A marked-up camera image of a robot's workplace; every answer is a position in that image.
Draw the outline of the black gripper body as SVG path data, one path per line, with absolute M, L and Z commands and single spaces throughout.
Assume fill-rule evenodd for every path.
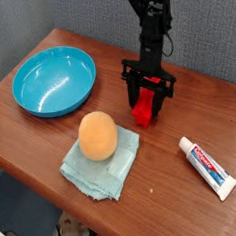
M 165 97 L 172 98 L 176 82 L 175 76 L 162 67 L 164 35 L 159 34 L 145 40 L 140 36 L 140 54 L 138 60 L 123 59 L 122 79 L 136 81 L 148 90 L 164 92 Z

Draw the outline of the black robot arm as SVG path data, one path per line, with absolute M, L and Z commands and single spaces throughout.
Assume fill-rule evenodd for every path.
M 153 93 L 150 116 L 156 117 L 166 97 L 172 98 L 176 77 L 162 67 L 162 57 L 170 56 L 163 50 L 164 37 L 169 41 L 171 29 L 170 0 L 128 0 L 136 12 L 140 26 L 139 60 L 123 59 L 122 78 L 128 86 L 128 99 L 132 109 L 139 100 L 140 89 Z

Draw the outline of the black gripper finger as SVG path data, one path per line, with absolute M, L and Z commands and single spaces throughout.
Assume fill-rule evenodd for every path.
M 128 99 L 129 99 L 129 104 L 131 108 L 134 108 L 136 105 L 136 102 L 138 101 L 139 97 L 139 92 L 140 92 L 140 86 L 136 81 L 127 81 L 127 86 L 128 86 Z
M 151 106 L 152 116 L 156 117 L 162 107 L 162 103 L 165 99 L 165 94 L 163 91 L 156 91 L 153 95 L 153 102 Z

